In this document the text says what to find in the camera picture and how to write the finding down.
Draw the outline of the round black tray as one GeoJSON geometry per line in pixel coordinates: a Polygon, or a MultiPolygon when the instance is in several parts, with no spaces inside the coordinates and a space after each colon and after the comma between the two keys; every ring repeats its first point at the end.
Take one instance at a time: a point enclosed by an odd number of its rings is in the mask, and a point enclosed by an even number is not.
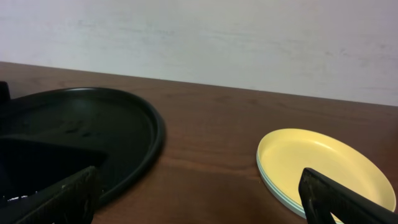
{"type": "Polygon", "coordinates": [[[89,166],[99,206],[135,184],[165,139],[146,100],[109,88],[70,88],[20,98],[1,94],[1,206],[36,194],[89,166]]]}

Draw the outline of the yellow plate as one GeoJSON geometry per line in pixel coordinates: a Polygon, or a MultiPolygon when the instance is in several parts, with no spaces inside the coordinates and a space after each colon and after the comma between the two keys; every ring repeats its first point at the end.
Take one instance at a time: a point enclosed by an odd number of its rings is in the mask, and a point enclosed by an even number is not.
{"type": "Polygon", "coordinates": [[[382,171],[337,139],[304,129],[279,129],[266,134],[257,151],[272,183],[301,206],[300,178],[305,168],[312,168],[387,210],[396,209],[394,189],[382,171]]]}

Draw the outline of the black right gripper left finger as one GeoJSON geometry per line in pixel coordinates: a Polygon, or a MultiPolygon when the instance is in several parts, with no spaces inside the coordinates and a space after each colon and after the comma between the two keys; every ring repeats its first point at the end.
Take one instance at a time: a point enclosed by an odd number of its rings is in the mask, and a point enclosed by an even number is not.
{"type": "Polygon", "coordinates": [[[36,194],[8,200],[1,223],[91,223],[99,198],[98,170],[89,166],[36,194]]]}

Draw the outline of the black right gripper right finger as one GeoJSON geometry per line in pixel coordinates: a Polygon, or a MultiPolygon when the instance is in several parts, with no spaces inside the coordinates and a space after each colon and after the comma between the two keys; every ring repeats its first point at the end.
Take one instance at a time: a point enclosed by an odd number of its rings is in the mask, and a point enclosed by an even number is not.
{"type": "Polygon", "coordinates": [[[308,224],[397,224],[397,214],[327,176],[305,168],[298,191],[308,224]]]}

